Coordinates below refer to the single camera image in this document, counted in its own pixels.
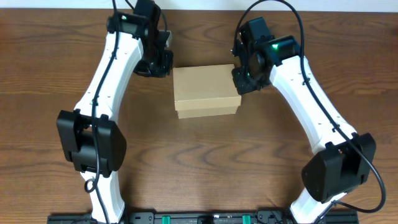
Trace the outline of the cardboard box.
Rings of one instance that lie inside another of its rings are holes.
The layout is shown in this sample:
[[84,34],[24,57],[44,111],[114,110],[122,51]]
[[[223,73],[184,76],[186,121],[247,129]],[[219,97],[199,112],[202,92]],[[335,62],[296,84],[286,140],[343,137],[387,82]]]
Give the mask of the cardboard box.
[[174,68],[178,118],[235,114],[241,105],[241,95],[234,85],[233,68],[233,64]]

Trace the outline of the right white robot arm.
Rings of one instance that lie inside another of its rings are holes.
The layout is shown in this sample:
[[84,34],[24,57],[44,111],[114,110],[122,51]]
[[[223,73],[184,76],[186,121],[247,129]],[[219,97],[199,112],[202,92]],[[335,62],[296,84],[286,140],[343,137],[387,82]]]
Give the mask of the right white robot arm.
[[291,35],[276,39],[261,17],[239,29],[233,54],[241,65],[233,69],[240,95],[274,86],[302,125],[313,157],[302,169],[304,190],[288,212],[259,217],[263,223],[357,223],[355,210],[332,211],[349,192],[366,183],[376,142],[359,135],[339,114],[315,79]]

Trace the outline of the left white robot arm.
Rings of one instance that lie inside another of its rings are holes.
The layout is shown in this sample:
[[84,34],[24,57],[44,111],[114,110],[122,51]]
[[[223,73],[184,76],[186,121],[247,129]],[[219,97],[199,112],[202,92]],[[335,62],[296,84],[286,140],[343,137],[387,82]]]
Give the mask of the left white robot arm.
[[90,195],[87,217],[49,218],[57,223],[128,223],[118,171],[127,141],[118,127],[119,110],[133,74],[164,78],[174,54],[172,33],[160,30],[164,13],[154,1],[138,0],[131,14],[113,9],[107,20],[104,51],[93,79],[73,111],[61,110],[57,129],[65,159],[81,174]]

